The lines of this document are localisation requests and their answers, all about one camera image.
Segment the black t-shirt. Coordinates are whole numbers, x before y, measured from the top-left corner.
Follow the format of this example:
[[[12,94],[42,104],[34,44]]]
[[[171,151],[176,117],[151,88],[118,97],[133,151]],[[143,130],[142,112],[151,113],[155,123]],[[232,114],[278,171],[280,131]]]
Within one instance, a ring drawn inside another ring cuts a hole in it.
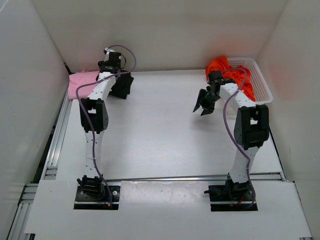
[[[120,99],[126,99],[131,92],[131,85],[134,81],[131,73],[121,71],[121,75],[117,78],[116,83],[111,88],[109,95]]]

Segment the pink t-shirt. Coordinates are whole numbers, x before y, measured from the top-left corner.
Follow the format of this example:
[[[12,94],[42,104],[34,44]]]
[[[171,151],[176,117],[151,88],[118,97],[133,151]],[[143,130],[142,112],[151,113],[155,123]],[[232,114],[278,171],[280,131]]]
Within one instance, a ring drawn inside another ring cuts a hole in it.
[[[77,98],[76,89],[79,86],[90,84],[96,82],[96,78],[99,75],[99,71],[88,71],[82,70],[80,72],[76,72],[69,76],[69,86],[68,86],[68,99],[74,100]],[[80,98],[86,98],[95,88],[95,85],[82,87],[78,91],[78,95]]]

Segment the orange t-shirt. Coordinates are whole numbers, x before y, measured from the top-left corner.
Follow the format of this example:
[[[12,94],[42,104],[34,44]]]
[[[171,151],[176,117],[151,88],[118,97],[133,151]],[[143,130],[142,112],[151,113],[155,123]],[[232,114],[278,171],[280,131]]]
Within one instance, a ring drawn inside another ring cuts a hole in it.
[[[242,84],[245,79],[245,72],[243,70],[238,70],[234,68],[243,69],[246,72],[246,80]],[[220,71],[222,76],[225,79],[233,79],[235,80],[238,86],[241,86],[241,90],[244,94],[253,102],[256,101],[253,85],[251,83],[251,73],[250,70],[241,64],[238,64],[235,67],[232,67],[225,55],[220,56],[212,60],[209,65],[205,68],[205,76],[208,77],[208,74],[214,71]]]

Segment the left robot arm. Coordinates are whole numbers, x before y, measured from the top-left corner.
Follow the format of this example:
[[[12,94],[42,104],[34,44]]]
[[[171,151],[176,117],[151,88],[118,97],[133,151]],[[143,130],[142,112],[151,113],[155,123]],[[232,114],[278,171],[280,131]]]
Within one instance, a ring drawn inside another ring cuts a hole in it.
[[[104,53],[104,61],[98,63],[100,71],[96,84],[80,104],[80,122],[86,138],[84,175],[90,179],[100,177],[96,167],[101,165],[102,139],[109,124],[105,100],[117,81],[114,74],[121,70],[121,53],[112,49],[106,49]]]

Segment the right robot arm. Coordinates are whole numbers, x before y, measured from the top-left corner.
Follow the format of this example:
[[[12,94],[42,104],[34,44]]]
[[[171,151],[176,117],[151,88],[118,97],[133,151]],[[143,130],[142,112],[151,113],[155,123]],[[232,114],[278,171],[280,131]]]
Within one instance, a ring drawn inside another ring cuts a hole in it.
[[[202,108],[201,115],[212,114],[218,100],[224,100],[222,110],[224,126],[237,148],[234,163],[229,172],[232,183],[225,186],[224,193],[230,200],[238,199],[243,188],[250,183],[253,160],[270,134],[269,109],[249,99],[232,78],[225,78],[221,71],[207,75],[208,86],[200,89],[193,111]]]

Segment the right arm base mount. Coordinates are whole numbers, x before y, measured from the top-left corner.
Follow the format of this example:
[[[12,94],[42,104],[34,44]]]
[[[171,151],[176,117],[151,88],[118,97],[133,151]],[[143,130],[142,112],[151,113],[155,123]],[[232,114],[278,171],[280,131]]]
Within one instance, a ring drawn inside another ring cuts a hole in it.
[[[258,206],[254,193],[249,186],[245,190],[228,191],[225,185],[209,185],[203,192],[209,196],[212,212],[257,212]]]

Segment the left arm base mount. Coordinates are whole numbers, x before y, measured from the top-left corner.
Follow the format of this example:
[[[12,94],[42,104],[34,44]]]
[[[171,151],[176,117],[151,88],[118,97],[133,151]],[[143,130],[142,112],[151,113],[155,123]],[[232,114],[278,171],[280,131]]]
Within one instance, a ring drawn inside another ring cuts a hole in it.
[[[75,210],[118,210],[121,196],[121,184],[111,183],[111,203],[106,186],[100,187],[98,192],[84,190],[81,185],[77,186],[74,205]]]

